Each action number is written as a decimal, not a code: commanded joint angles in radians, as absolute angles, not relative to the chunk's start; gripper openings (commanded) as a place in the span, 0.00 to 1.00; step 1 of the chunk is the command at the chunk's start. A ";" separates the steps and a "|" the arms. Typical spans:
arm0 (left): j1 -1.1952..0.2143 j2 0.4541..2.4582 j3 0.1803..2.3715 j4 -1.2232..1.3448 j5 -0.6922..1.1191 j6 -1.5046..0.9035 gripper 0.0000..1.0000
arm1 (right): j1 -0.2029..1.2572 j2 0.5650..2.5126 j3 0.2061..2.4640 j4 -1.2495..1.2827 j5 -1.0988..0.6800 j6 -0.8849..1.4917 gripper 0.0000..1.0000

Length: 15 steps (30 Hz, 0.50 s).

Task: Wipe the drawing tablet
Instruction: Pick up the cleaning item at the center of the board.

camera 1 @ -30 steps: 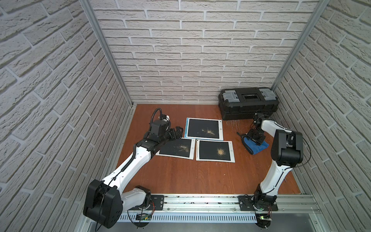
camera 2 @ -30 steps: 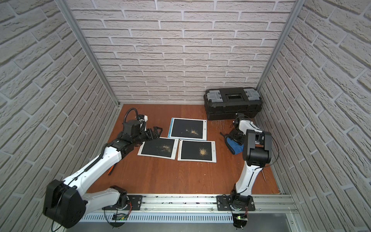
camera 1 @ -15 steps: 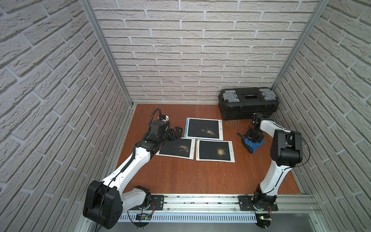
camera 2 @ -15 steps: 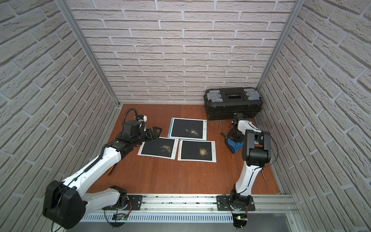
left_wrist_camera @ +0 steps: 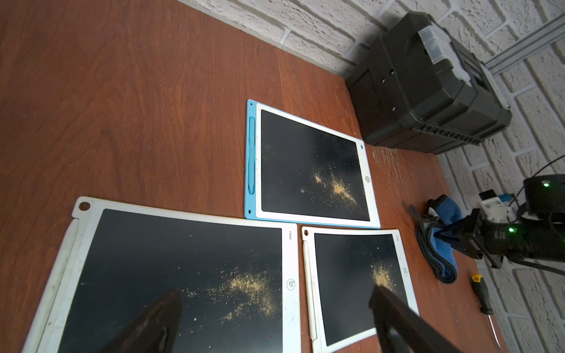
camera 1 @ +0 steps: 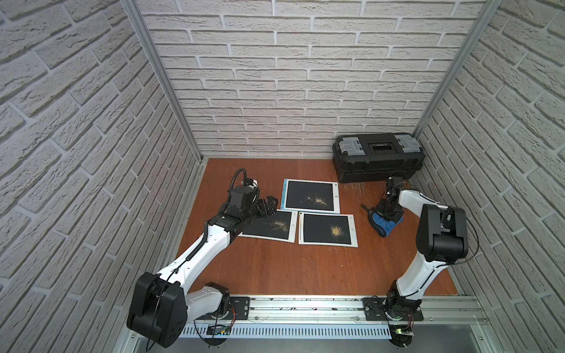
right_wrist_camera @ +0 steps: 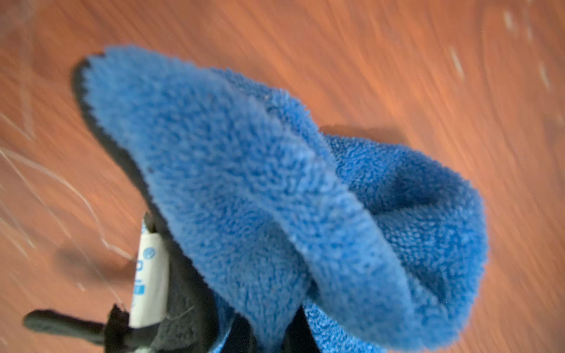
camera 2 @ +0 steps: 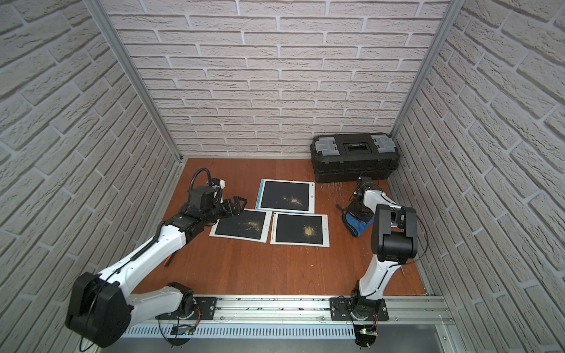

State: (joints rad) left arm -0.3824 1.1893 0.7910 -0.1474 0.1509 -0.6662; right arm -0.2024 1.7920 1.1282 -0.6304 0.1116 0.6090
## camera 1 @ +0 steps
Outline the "blue microfiber cloth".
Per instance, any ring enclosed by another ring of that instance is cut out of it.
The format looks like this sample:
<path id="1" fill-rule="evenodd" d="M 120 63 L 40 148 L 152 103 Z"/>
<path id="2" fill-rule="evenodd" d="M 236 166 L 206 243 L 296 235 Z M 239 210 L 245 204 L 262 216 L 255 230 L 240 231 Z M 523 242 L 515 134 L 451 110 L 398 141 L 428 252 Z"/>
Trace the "blue microfiber cloth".
<path id="1" fill-rule="evenodd" d="M 393 229 L 403 222 L 404 217 L 401 217 L 398 222 L 390 221 L 377 214 L 375 211 L 370 211 L 368 215 L 369 224 L 377 232 L 381 238 L 387 238 Z"/>

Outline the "small white drawing tablet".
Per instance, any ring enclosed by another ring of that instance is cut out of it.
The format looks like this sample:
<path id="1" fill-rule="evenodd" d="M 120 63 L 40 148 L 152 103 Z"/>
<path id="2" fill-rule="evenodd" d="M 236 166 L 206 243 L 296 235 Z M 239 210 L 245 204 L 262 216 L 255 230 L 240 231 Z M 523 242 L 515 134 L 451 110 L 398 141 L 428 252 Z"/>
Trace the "small white drawing tablet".
<path id="1" fill-rule="evenodd" d="M 358 248 L 353 215 L 300 213 L 299 244 Z"/>

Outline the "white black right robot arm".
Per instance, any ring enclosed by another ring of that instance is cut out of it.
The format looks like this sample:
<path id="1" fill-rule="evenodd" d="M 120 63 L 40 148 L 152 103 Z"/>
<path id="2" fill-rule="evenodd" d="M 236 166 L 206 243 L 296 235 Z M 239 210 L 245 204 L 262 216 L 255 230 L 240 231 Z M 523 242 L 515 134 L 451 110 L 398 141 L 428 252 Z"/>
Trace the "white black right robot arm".
<path id="1" fill-rule="evenodd" d="M 395 321 L 415 314 L 434 279 L 469 251 L 465 211 L 436 202 L 419 191 L 387 191 L 369 212 L 369 220 L 385 238 L 403 220 L 405 210 L 419 217 L 417 253 L 403 276 L 393 282 L 383 302 L 383 310 Z"/>

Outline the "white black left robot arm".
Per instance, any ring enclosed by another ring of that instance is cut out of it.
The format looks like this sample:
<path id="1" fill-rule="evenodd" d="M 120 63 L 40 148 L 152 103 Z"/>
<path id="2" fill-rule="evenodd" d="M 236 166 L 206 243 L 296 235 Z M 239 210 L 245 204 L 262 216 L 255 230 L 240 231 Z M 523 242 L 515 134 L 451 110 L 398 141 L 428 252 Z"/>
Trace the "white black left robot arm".
<path id="1" fill-rule="evenodd" d="M 249 207 L 223 204 L 216 216 L 205 222 L 203 234 L 188 250 L 156 274 L 141 275 L 127 315 L 127 328 L 167 348 L 188 322 L 218 311 L 228 290 L 210 283 L 190 292 L 197 277 L 254 220 L 277 211 L 275 197 L 258 199 Z"/>

